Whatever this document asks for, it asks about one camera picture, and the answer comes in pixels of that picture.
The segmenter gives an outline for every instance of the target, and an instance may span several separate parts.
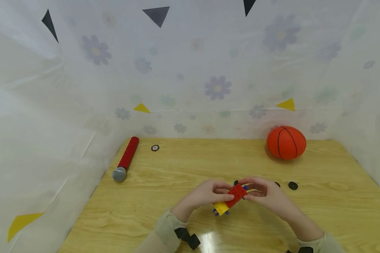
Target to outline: black seam line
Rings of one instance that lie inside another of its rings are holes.
[[[296,157],[297,157],[297,145],[296,145],[296,142],[294,141],[294,138],[292,137],[291,133],[287,130],[287,128],[285,128],[285,127],[283,127],[283,128],[284,128],[284,130],[286,130],[289,133],[289,135],[290,135],[290,137],[292,139],[292,142],[294,143],[294,147],[296,147]]]
[[[280,158],[282,158],[282,159],[283,159],[283,157],[281,157],[281,154],[280,154],[279,139],[280,139],[280,133],[281,133],[284,129],[285,129],[285,128],[283,127],[283,129],[281,129],[281,130],[279,131],[279,135],[277,136],[277,149],[279,150],[279,156],[280,156]]]

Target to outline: beige sleeve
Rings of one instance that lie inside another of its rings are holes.
[[[314,249],[314,253],[345,253],[335,238],[328,233],[324,233],[324,236],[318,240],[311,242],[303,242],[298,240],[300,247],[311,247]]]
[[[135,249],[134,253],[174,253],[180,245],[175,229],[186,227],[170,210],[164,212],[156,223],[155,229]]]

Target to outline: black wrist strap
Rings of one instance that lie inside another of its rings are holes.
[[[195,250],[200,245],[200,241],[198,240],[197,235],[190,235],[187,231],[187,228],[179,227],[175,229],[175,233],[177,235],[177,238],[183,242],[186,242],[192,250]]]
[[[314,253],[314,249],[311,247],[301,247],[298,253]]]

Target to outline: yellow triangle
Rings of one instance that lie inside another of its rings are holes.
[[[276,106],[283,109],[292,110],[293,112],[296,111],[296,108],[294,107],[294,100],[292,98],[284,102],[281,102],[280,104],[276,104]]]
[[[146,113],[151,113],[145,106],[144,104],[140,103],[137,107],[134,108],[134,110],[137,110],[139,112],[146,112]]]
[[[43,214],[44,213],[32,213],[29,215],[16,216],[10,228],[8,229],[7,242],[10,242],[11,239],[14,237],[14,235],[17,234],[17,232],[19,232],[21,229],[23,229],[25,226],[27,226],[31,222],[38,219],[38,217]]]

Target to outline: basketball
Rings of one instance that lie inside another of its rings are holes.
[[[299,157],[307,147],[304,134],[290,126],[274,128],[267,135],[266,144],[272,155],[283,160]]]

